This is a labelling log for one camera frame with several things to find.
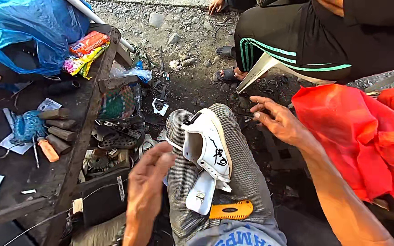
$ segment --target plastic bag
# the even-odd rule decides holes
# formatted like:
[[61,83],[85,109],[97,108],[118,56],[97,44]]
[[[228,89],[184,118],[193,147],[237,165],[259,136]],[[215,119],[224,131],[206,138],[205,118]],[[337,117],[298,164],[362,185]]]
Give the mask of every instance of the plastic bag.
[[110,69],[110,78],[121,78],[129,75],[136,75],[141,80],[150,81],[152,73],[149,70],[143,70],[140,67],[136,66],[130,70],[126,70],[118,63],[113,63],[112,68]]
[[1,50],[0,63],[19,74],[59,74],[69,44],[85,36],[89,22],[65,0],[0,0],[0,49],[33,39],[40,68],[22,69]]

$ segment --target white sneaker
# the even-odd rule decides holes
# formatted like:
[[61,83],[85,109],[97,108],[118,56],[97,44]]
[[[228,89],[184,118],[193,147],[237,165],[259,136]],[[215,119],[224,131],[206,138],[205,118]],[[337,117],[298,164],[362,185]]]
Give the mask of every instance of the white sneaker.
[[227,149],[223,127],[210,109],[201,109],[181,126],[185,130],[183,156],[206,170],[216,188],[231,192],[232,160]]

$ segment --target slipper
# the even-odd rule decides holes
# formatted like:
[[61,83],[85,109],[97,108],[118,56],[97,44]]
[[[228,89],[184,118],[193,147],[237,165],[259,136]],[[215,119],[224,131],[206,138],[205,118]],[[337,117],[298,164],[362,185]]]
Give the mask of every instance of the slipper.
[[113,140],[104,140],[102,142],[98,143],[98,147],[102,149],[118,149],[118,148],[124,148],[124,149],[131,149],[138,147],[144,142],[144,132],[142,132],[141,137],[139,139],[136,139],[134,137],[130,137],[127,134],[124,134],[122,132],[118,132],[119,137]]
[[233,46],[223,46],[222,48],[217,48],[215,54],[223,59],[235,60],[236,51]]
[[238,78],[235,77],[235,72],[233,71],[234,67],[228,68],[228,69],[223,69],[224,71],[224,76],[222,76],[221,71],[218,70],[214,73],[212,76],[213,78],[215,77],[219,81],[223,82],[228,82],[228,83],[240,83],[241,81],[238,80]]

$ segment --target metal rod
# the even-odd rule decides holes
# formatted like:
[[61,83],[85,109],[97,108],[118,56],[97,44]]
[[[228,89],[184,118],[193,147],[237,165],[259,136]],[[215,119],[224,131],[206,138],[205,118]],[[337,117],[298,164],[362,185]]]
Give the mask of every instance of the metal rod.
[[[86,5],[84,5],[80,0],[67,0],[71,3],[75,8],[80,10],[83,14],[85,14],[89,19],[93,20],[95,23],[106,24],[98,15],[96,15],[92,10],[90,10]],[[130,50],[130,52],[135,53],[136,49],[129,44],[123,37],[121,37],[120,42]]]

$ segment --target orange package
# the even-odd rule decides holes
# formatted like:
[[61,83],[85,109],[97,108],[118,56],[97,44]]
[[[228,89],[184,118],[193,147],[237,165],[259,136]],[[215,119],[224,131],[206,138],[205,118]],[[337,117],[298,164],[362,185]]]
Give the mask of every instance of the orange package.
[[110,38],[97,31],[91,31],[79,41],[69,45],[69,51],[78,57],[89,54],[91,50],[109,42]]

